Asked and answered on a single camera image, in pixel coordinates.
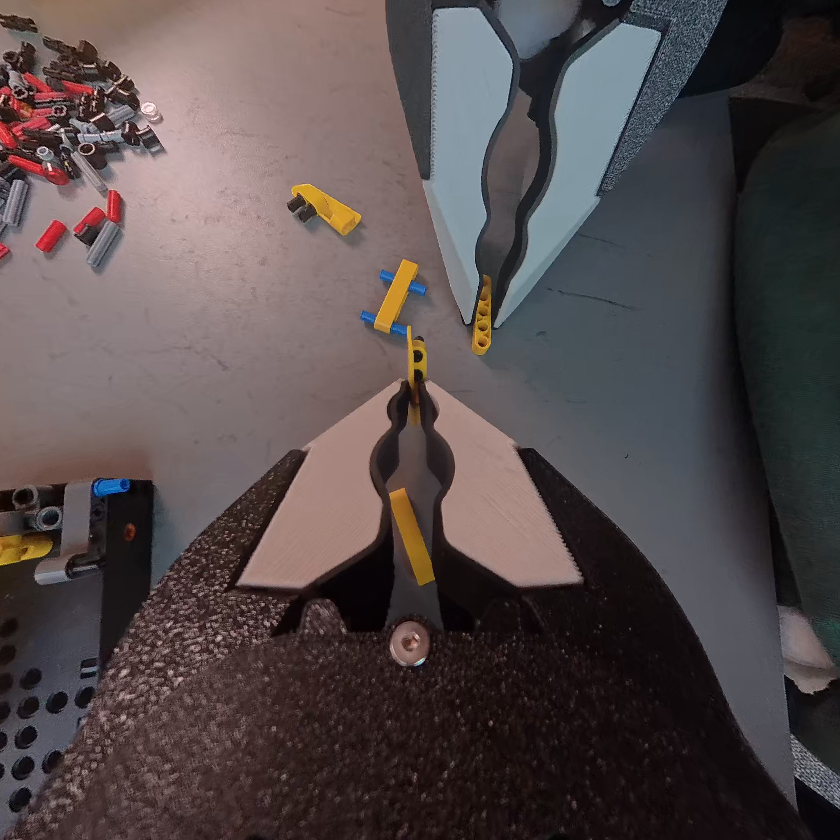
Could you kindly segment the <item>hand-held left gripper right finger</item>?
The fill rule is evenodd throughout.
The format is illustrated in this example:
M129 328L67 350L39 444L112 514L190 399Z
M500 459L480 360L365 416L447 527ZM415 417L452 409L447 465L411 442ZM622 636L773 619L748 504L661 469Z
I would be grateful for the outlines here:
M519 590L581 584L516 442L435 383L427 392L454 458L441 502L447 545Z

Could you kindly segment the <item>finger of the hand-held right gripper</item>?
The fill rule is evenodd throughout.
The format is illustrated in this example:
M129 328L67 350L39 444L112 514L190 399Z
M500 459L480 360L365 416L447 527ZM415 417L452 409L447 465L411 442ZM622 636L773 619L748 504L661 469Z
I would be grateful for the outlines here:
M521 246L500 270L493 326L523 302L600 201L606 169L648 74L660 31L612 23L563 65L548 110L548 172L516 222Z
M490 221L487 170L507 120L519 56L494 7L426 7L429 174L424 191L464 324L480 295L478 250Z

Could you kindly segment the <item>pile of small lego connectors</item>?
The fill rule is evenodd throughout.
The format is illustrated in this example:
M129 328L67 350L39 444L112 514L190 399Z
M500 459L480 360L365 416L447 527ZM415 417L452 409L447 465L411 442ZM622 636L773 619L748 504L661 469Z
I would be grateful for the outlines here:
M162 155L154 130L162 116L91 42L48 37L24 14L3 13L1 21L2 32L18 39L2 45L2 236L23 224L33 181L71 192L88 186L96 193L93 207L72 226L50 220L35 248L53 256L74 238L86 264L99 271L123 235L125 202L111 165L132 155Z

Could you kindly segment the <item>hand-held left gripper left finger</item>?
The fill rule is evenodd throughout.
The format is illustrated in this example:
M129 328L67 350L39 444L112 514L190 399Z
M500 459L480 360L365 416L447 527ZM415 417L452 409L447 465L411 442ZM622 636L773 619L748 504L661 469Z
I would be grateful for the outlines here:
M398 465L407 383L394 381L305 448L237 587L307 590L372 551L390 527L385 484Z

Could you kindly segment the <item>yellow curved lego panel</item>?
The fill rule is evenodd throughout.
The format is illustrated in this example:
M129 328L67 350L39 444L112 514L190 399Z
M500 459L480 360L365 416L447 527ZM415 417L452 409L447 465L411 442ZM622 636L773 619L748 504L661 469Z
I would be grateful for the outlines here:
M315 185L309 183L294 185L290 192L291 198L295 195L305 197L307 204L313 205L317 209L317 217L341 236L346 236L352 232L362 220L360 213ZM292 215L298 219L298 213L292 213Z
M413 347L413 330L408 327L407 343L407 381L411 386L411 401L408 409L408 417L411 425L419 425L421 423L421 409L419 405L419 385L423 383L427 377L427 349L425 351L415 350Z

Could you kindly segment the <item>black and yellow lego assembly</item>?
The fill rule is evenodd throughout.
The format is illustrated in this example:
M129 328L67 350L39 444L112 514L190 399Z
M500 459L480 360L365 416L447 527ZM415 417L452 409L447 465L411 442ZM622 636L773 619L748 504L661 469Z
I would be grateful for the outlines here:
M82 479L3 489L1 829L75 741L151 590L154 486Z

